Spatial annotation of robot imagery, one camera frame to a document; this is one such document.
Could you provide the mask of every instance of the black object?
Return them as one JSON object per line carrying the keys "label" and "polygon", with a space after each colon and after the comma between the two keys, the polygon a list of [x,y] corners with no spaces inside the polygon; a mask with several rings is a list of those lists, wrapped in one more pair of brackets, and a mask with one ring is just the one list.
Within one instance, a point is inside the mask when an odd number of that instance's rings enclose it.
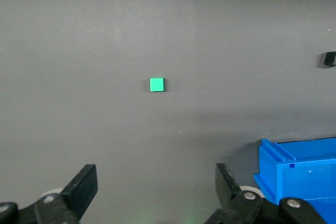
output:
{"label": "black object", "polygon": [[334,67],[336,66],[336,52],[327,52],[324,64],[329,67]]}
{"label": "black object", "polygon": [[0,224],[78,224],[98,190],[96,165],[85,165],[60,194],[43,196],[18,210],[14,202],[0,204]]}
{"label": "black object", "polygon": [[216,165],[216,192],[222,209],[205,224],[325,224],[306,201],[283,198],[274,205],[255,192],[242,191],[225,164]]}

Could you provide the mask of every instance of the green block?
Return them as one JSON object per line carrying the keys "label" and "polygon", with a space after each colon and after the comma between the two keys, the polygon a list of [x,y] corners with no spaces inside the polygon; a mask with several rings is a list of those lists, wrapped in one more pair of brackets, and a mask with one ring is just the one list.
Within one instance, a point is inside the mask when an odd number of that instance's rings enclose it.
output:
{"label": "green block", "polygon": [[150,79],[151,92],[164,91],[163,77],[154,77]]}

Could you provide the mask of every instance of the silver bolt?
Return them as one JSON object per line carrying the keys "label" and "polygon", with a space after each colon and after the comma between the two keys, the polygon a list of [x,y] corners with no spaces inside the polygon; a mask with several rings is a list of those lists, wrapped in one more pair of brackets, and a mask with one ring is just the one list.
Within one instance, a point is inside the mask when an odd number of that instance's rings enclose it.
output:
{"label": "silver bolt", "polygon": [[49,202],[52,202],[55,199],[53,195],[48,195],[44,200],[43,203],[47,204]]}
{"label": "silver bolt", "polygon": [[250,193],[249,191],[244,193],[244,197],[249,200],[254,200],[257,196],[255,196],[253,193]]}
{"label": "silver bolt", "polygon": [[287,200],[287,204],[291,207],[294,207],[294,208],[300,208],[301,207],[300,202],[298,202],[297,200],[294,200],[294,199]]}
{"label": "silver bolt", "polygon": [[5,212],[9,209],[9,206],[8,205],[4,205],[2,207],[0,207],[0,212]]}

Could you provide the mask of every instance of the blue box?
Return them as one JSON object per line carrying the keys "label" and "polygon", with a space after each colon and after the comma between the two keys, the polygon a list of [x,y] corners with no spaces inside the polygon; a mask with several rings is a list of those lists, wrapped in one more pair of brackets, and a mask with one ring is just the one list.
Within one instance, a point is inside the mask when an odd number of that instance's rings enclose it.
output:
{"label": "blue box", "polygon": [[336,223],[336,138],[289,143],[263,139],[259,172],[254,180],[270,202],[301,198],[327,223]]}

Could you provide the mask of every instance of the screw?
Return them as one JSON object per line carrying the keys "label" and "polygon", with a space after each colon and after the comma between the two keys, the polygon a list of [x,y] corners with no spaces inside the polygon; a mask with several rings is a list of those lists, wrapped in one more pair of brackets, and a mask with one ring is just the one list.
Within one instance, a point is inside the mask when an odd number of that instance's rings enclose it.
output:
{"label": "screw", "polygon": [[47,204],[49,202],[52,202],[55,199],[53,195],[48,195],[44,200],[43,203]]}
{"label": "screw", "polygon": [[2,207],[0,207],[0,212],[5,212],[9,209],[9,206],[8,205],[4,205]]}
{"label": "screw", "polygon": [[249,200],[254,200],[257,196],[255,196],[253,193],[250,193],[249,191],[244,193],[244,197]]}
{"label": "screw", "polygon": [[294,200],[294,199],[287,200],[287,204],[291,207],[294,207],[294,208],[300,208],[301,207],[300,202],[298,202],[297,200]]}

